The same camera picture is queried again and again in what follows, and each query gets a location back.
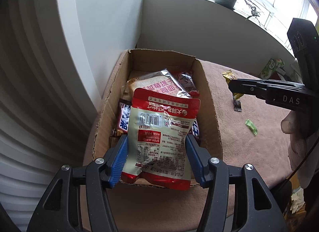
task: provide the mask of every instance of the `snack bag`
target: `snack bag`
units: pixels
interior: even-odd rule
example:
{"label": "snack bag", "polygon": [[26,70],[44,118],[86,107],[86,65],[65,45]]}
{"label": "snack bag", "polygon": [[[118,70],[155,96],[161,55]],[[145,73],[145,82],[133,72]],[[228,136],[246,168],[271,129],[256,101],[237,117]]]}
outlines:
{"label": "snack bag", "polygon": [[137,88],[129,129],[128,157],[121,178],[138,178],[163,187],[187,190],[191,169],[185,137],[199,110],[199,99],[178,98]]}
{"label": "snack bag", "polygon": [[143,88],[181,98],[191,98],[167,69],[152,72],[127,81],[123,97],[132,100],[135,89]]}
{"label": "snack bag", "polygon": [[277,68],[283,67],[285,62],[281,59],[270,59],[269,62],[266,64],[264,69],[259,74],[261,79],[269,79],[272,74],[276,71]]}
{"label": "snack bag", "polygon": [[132,103],[127,100],[119,100],[119,112],[117,117],[117,124],[114,131],[114,136],[121,136],[127,134],[129,126],[129,118]]}
{"label": "snack bag", "polygon": [[195,87],[191,71],[176,71],[173,72],[173,76],[189,95],[193,98],[199,97],[199,91]]}

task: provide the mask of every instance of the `metal screw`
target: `metal screw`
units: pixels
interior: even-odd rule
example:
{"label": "metal screw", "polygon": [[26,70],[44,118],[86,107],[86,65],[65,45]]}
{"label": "metal screw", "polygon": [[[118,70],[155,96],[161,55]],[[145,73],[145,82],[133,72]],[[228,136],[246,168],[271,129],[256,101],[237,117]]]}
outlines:
{"label": "metal screw", "polygon": [[70,166],[69,165],[63,165],[62,167],[61,167],[61,170],[62,171],[67,171],[67,170],[69,170],[70,169]]}
{"label": "metal screw", "polygon": [[103,158],[97,158],[97,159],[95,160],[95,163],[97,163],[98,165],[100,165],[100,164],[104,163],[104,159],[103,159]]}
{"label": "metal screw", "polygon": [[245,165],[245,168],[246,168],[248,171],[251,171],[254,167],[253,167],[253,165],[251,165],[251,164],[246,164],[246,165]]}
{"label": "metal screw", "polygon": [[212,158],[211,158],[211,163],[213,163],[213,164],[218,164],[218,163],[219,163],[219,159],[216,158],[216,157],[212,157]]}

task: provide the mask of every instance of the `blue gripper pad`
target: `blue gripper pad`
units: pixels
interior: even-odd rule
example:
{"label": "blue gripper pad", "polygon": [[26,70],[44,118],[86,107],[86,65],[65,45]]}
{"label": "blue gripper pad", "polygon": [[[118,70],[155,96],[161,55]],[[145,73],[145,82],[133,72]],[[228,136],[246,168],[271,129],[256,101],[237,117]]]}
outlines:
{"label": "blue gripper pad", "polygon": [[112,157],[114,161],[111,166],[111,174],[109,179],[109,187],[113,188],[120,181],[121,173],[127,158],[127,135],[122,135],[116,147],[114,148]]}
{"label": "blue gripper pad", "polygon": [[204,166],[202,161],[200,160],[199,155],[197,154],[198,150],[205,148],[200,148],[192,135],[187,135],[185,140],[186,154],[192,168],[193,174],[195,176],[195,180],[199,183],[199,185],[203,188],[206,188],[206,179],[204,173]]}

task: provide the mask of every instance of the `gold candy wrapper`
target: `gold candy wrapper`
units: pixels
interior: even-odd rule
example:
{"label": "gold candy wrapper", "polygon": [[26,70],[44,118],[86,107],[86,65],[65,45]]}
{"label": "gold candy wrapper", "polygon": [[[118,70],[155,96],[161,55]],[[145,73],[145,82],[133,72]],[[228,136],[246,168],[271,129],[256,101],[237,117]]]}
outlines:
{"label": "gold candy wrapper", "polygon": [[[224,76],[224,78],[226,79],[227,85],[229,84],[229,82],[231,80],[237,80],[236,76],[232,73],[232,70],[228,70],[226,72],[223,72],[222,76]],[[243,96],[243,94],[241,94],[241,93],[233,93],[232,95],[233,95],[233,98],[235,100],[238,100],[240,97]]]}

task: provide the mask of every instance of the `green candy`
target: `green candy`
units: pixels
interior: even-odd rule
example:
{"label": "green candy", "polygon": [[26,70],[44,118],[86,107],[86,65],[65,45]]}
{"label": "green candy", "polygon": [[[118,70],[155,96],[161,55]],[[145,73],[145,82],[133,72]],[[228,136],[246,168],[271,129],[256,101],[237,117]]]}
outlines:
{"label": "green candy", "polygon": [[254,135],[258,134],[257,127],[253,124],[251,120],[247,119],[245,125],[249,127],[249,129],[253,132]]}

